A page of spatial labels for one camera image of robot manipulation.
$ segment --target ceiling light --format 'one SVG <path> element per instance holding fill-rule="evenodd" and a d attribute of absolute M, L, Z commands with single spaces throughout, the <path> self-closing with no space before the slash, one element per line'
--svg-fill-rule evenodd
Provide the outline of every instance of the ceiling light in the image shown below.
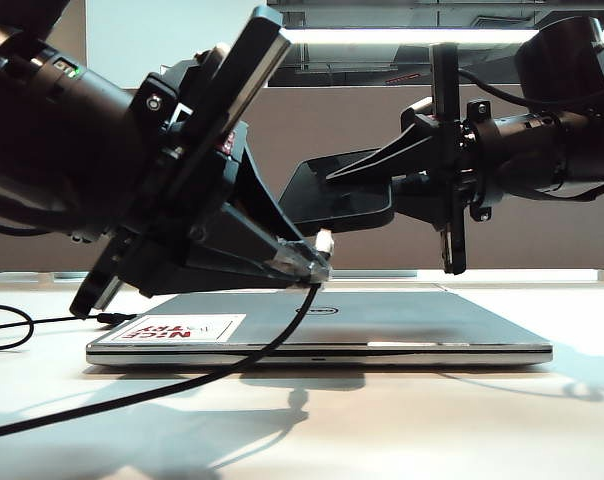
<path fill-rule="evenodd" d="M 291 43 L 321 45 L 521 44 L 537 30 L 470 28 L 305 28 L 285 30 Z"/>

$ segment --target robotic arm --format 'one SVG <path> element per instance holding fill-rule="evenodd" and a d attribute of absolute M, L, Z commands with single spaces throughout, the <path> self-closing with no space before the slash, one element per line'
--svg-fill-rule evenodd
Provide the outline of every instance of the robotic arm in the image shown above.
<path fill-rule="evenodd" d="M 285 213 L 303 233 L 373 228 L 394 212 L 431 223 L 441 235 L 445 271 L 458 274 L 466 269 L 467 207 L 483 222 L 507 195 L 584 202 L 604 194 L 599 22 L 574 17 L 550 25 L 515 61 L 525 98 L 458 69 L 456 45 L 433 45 L 432 97 L 403 112 L 400 137 L 381 149 L 302 163 L 281 198 Z M 530 113 L 492 118 L 491 103 L 480 99 L 460 119 L 458 75 Z M 562 193 L 576 187 L 587 190 Z"/>
<path fill-rule="evenodd" d="M 302 234 L 371 228 L 396 211 L 441 232 L 445 269 L 460 273 L 466 207 L 485 221 L 505 195 L 557 199 L 592 182 L 564 201 L 604 193 L 604 44 L 592 19 L 520 49 L 531 113 L 516 117 L 493 119 L 478 100 L 461 120 L 458 74 L 470 75 L 455 45 L 433 46 L 432 98 L 404 112 L 401 136 L 305 162 L 278 205 L 238 121 L 288 48 L 274 11 L 258 7 L 229 52 L 152 73 L 131 95 L 38 40 L 65 0 L 35 22 L 1 3 L 0 187 L 11 197 L 0 194 L 0 219 L 29 228 L 0 231 L 111 238 L 71 307 L 80 317 L 122 282 L 148 296 L 321 282 L 330 239 L 314 248 Z"/>
<path fill-rule="evenodd" d="M 12 194 L 0 218 L 30 227 L 0 231 L 111 237 L 75 315 L 122 282 L 151 296 L 328 277 L 330 238 L 313 248 L 282 214 L 238 121 L 288 47 L 279 14 L 258 7 L 230 51 L 152 73 L 131 95 L 0 25 L 0 187 Z"/>

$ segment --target silver laptop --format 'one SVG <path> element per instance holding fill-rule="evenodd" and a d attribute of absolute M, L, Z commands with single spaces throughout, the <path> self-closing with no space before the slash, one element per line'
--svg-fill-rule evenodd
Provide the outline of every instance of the silver laptop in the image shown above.
<path fill-rule="evenodd" d="M 275 338 L 305 294 L 179 295 L 91 342 L 87 360 L 113 366 L 236 362 Z M 326 291 L 260 364 L 489 366 L 551 358 L 544 338 L 450 292 Z"/>

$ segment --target white table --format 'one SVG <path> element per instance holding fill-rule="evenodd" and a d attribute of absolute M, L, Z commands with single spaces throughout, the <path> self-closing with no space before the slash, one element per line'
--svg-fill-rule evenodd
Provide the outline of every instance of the white table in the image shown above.
<path fill-rule="evenodd" d="M 0 438 L 0 480 L 604 478 L 604 283 L 438 283 L 549 338 L 555 360 L 494 371 L 245 373 Z M 61 316 L 77 286 L 0 275 L 0 303 Z M 162 300 L 125 290 L 111 310 Z M 0 424 L 194 376 L 91 366 L 84 346 L 100 334 L 94 321 L 42 325 L 0 352 Z"/>

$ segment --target laptop logo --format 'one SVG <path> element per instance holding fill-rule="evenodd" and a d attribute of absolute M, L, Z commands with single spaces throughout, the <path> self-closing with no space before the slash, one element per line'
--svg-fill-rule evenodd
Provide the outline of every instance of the laptop logo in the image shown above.
<path fill-rule="evenodd" d="M 338 313 L 338 309 L 335 307 L 311 307 L 309 311 L 306 312 L 307 315 L 333 315 L 334 313 Z"/>

